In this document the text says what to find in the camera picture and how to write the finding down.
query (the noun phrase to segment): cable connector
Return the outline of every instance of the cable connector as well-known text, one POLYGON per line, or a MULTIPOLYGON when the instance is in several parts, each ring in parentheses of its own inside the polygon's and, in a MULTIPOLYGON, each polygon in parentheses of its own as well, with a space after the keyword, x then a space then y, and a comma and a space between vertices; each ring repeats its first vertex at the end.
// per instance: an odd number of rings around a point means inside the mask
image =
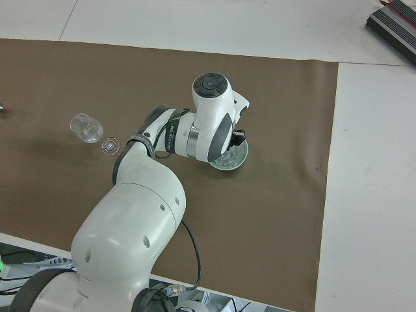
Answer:
POLYGON ((186 287, 184 285, 169 285, 162 289, 162 291, 167 295, 167 297, 176 297, 179 296, 181 293, 186 291, 186 287))

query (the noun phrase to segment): red wire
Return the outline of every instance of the red wire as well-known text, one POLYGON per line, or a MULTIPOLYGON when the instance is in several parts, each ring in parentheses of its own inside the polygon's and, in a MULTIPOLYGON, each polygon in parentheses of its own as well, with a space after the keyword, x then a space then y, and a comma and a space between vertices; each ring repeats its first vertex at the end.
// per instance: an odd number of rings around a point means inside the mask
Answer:
POLYGON ((387 5, 391 10, 395 11, 403 20, 405 20, 410 25, 412 25, 413 28, 416 28, 416 25, 414 24, 414 22, 412 22, 410 19, 408 19, 407 17, 405 17, 403 14, 401 14, 398 10, 396 10, 395 8, 393 8, 393 6, 390 4, 390 2, 393 2, 394 0, 388 0, 388 1, 389 2, 385 2, 385 1, 380 0, 380 3, 382 5, 387 5))

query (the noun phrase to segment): white table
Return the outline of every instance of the white table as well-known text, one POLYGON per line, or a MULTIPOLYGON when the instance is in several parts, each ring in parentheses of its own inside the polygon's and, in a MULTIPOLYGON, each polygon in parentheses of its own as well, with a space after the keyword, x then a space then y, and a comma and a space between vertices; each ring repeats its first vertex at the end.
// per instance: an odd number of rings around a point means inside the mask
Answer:
MULTIPOLYGON (((414 311, 416 69, 364 28, 380 7, 370 0, 2 0, 0 37, 340 62, 316 312, 414 311)), ((0 234, 0 241, 69 257, 17 237, 0 234)))

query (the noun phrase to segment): brown mat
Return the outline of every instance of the brown mat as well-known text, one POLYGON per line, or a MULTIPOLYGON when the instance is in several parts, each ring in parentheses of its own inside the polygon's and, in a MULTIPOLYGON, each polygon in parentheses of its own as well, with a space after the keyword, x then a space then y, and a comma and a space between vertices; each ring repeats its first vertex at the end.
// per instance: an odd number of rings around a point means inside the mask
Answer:
MULTIPOLYGON (((160 104, 193 111, 192 82, 205 72, 223 73, 251 107, 238 124, 250 149, 238 170, 163 161, 187 194, 201 286, 313 311, 337 63, 0 40, 0 232, 69 250, 116 160, 81 142, 71 117, 97 118, 124 145, 160 104)), ((182 227, 153 273, 194 282, 182 227)))

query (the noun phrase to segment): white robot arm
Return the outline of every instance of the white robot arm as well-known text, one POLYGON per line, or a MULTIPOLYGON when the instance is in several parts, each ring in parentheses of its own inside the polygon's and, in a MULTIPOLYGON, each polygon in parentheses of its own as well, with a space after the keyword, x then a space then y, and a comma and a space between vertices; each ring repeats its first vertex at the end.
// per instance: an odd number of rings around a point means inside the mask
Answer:
MULTIPOLYGON (((142 302, 147 300, 144 290, 150 272, 186 206, 180 181, 153 160, 155 152, 212 162, 231 141, 244 140, 244 131, 234 128, 249 103, 232 91, 224 76, 199 76, 192 95, 196 114, 167 106, 156 108, 118 157, 112 175, 114 187, 73 239, 71 256, 78 273, 40 272, 17 293, 10 312, 147 311, 142 302)), ((154 293, 162 296, 163 292, 154 293)))

